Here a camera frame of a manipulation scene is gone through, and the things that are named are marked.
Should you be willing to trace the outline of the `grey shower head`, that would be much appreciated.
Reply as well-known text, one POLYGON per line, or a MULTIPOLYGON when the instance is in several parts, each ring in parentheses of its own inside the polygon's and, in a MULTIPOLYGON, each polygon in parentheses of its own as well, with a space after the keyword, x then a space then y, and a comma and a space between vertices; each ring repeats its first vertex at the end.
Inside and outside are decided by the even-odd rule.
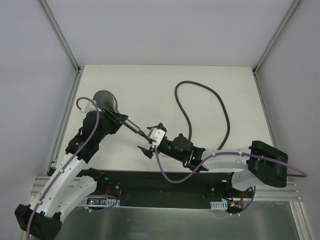
MULTIPOLYGON (((97 91, 93 96, 93 100, 96 102, 97 107, 100 110, 102 110, 102 117, 107 122, 108 122, 108 120, 106 118, 104 118, 104 115, 103 115, 103 108, 107 107, 111 110, 114 110, 114 111, 117 111, 118 113, 120 113, 118 111, 118 101, 117 101, 116 97, 108 90, 97 91)), ((140 136, 148 139, 148 136, 140 129, 139 126, 137 126, 135 123, 133 123, 131 120, 129 120, 129 117, 124 122, 124 124, 122 126, 126 126, 128 129, 130 129, 135 134, 139 134, 140 136)))

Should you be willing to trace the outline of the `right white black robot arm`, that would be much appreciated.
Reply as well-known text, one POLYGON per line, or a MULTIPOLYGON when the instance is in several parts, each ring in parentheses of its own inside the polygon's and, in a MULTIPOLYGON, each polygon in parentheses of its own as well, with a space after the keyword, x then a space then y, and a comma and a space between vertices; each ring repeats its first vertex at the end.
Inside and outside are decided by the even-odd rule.
POLYGON ((287 185, 288 155, 262 141, 254 140, 250 146, 229 151, 196 147, 179 134, 173 140, 166 137, 162 124, 149 127, 149 133, 137 130, 150 147, 141 151, 148 158, 160 153, 182 163, 194 174, 216 169, 232 170, 231 180, 225 184, 225 192, 237 197, 250 187, 267 185, 284 188, 287 185))

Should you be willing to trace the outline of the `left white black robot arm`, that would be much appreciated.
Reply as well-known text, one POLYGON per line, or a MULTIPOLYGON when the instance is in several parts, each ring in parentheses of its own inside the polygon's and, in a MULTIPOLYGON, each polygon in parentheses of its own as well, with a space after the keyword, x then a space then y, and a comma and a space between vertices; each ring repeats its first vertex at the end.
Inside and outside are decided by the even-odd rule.
POLYGON ((70 183, 99 150, 105 136, 115 134, 127 119, 116 106, 99 106, 86 111, 82 126, 68 143, 50 179, 29 204, 20 204, 14 211, 27 239, 53 240, 66 217, 91 194, 100 196, 102 201, 110 200, 108 209, 117 205, 118 193, 107 184, 105 174, 95 168, 85 170, 73 187, 70 183))

